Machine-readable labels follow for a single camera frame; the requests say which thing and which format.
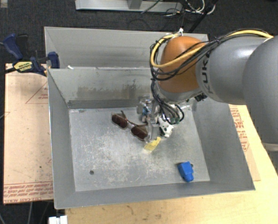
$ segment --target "yellow sponge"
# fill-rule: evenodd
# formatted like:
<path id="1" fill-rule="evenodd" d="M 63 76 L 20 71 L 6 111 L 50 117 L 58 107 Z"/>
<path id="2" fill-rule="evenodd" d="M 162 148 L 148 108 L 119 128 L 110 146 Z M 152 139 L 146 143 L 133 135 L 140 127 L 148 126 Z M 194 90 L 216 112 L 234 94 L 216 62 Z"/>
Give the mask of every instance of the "yellow sponge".
<path id="1" fill-rule="evenodd" d="M 144 148 L 146 150 L 153 151 L 157 147 L 157 145 L 159 144 L 160 141 L 161 141 L 161 138 L 157 137 L 156 140 L 153 140 L 153 141 L 149 142 L 148 144 L 146 144 Z"/>

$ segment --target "sunglasses lens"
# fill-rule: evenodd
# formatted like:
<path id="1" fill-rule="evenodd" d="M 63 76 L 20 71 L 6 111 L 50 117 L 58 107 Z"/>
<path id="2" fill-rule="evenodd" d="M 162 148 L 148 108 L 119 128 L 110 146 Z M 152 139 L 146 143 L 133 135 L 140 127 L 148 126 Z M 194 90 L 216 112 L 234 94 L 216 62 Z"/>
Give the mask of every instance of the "sunglasses lens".
<path id="1" fill-rule="evenodd" d="M 126 128 L 128 126 L 127 120 L 117 114 L 112 115 L 112 122 L 121 128 Z"/>
<path id="2" fill-rule="evenodd" d="M 148 132 L 144 126 L 135 126 L 131 129 L 131 132 L 134 136 L 138 137 L 141 140 L 145 139 L 148 135 Z"/>

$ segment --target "wooden surface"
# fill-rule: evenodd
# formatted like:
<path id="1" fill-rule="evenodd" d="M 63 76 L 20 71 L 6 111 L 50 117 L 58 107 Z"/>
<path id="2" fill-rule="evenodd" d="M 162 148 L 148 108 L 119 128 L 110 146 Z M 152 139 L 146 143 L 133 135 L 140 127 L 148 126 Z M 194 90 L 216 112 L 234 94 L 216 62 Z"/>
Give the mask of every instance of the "wooden surface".
<path id="1" fill-rule="evenodd" d="M 12 72 L 5 79 L 3 203 L 52 200 L 47 78 Z"/>
<path id="2" fill-rule="evenodd" d="M 245 106 L 239 107 L 260 175 L 255 191 L 66 209 L 69 224 L 278 224 L 278 176 Z"/>

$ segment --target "yellow cable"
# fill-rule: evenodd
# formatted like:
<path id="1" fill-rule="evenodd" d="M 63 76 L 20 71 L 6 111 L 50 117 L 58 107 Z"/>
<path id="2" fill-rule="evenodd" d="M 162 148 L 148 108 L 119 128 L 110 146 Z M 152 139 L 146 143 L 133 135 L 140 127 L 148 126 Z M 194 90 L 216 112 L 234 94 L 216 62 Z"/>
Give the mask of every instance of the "yellow cable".
<path id="1" fill-rule="evenodd" d="M 260 35 L 266 38 L 273 38 L 272 35 L 267 34 L 265 32 L 261 32 L 261 31 L 257 31 L 257 30 L 243 30 L 243 31 L 238 31 L 238 32 L 234 32 L 228 36 L 232 36 L 232 35 L 240 35 L 240 34 L 255 34 L 255 35 Z"/>
<path id="2" fill-rule="evenodd" d="M 273 36 L 270 35 L 270 34 L 267 34 L 265 32 L 261 32 L 261 31 L 257 31 L 257 30 L 243 30 L 243 31 L 238 31 L 238 32 L 234 32 L 230 35 L 228 35 L 227 37 L 229 36 L 233 36 L 233 35 L 240 35 L 240 34 L 255 34 L 255 35 L 260 35 L 260 36 L 263 36 L 263 37 L 266 37 L 266 38 L 272 38 Z M 155 51 L 157 50 L 157 48 L 166 40 L 166 39 L 171 39 L 173 37 L 177 37 L 179 36 L 179 34 L 172 34 L 172 35 L 167 35 L 167 36 L 164 36 L 162 37 L 154 46 L 152 52 L 151 52 L 151 55 L 150 55 L 150 63 L 152 66 L 156 67 L 156 68 L 165 68 L 165 67 L 168 67 L 168 66 L 171 66 L 171 65 L 174 65 L 175 63 L 179 62 L 180 60 L 183 60 L 189 56 L 192 56 L 194 55 L 197 51 L 199 51 L 203 46 L 201 47 L 198 47 L 194 50 L 191 50 L 185 54 L 183 54 L 182 56 L 170 61 L 170 62 L 167 62 L 165 64 L 161 64 L 161 65 L 158 65 L 158 64 L 155 64 L 154 63 L 154 54 L 155 54 Z"/>

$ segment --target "sunglasses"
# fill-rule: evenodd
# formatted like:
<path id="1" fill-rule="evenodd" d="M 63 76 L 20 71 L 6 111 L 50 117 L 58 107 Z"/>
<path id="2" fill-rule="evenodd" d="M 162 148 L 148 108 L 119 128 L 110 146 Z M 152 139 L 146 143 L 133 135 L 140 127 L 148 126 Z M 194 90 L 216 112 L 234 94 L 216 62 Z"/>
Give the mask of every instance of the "sunglasses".
<path id="1" fill-rule="evenodd" d="M 139 140 L 144 141 L 148 136 L 147 125 L 136 125 L 130 122 L 123 111 L 121 113 L 112 113 L 112 122 L 121 129 L 130 128 L 131 133 Z"/>

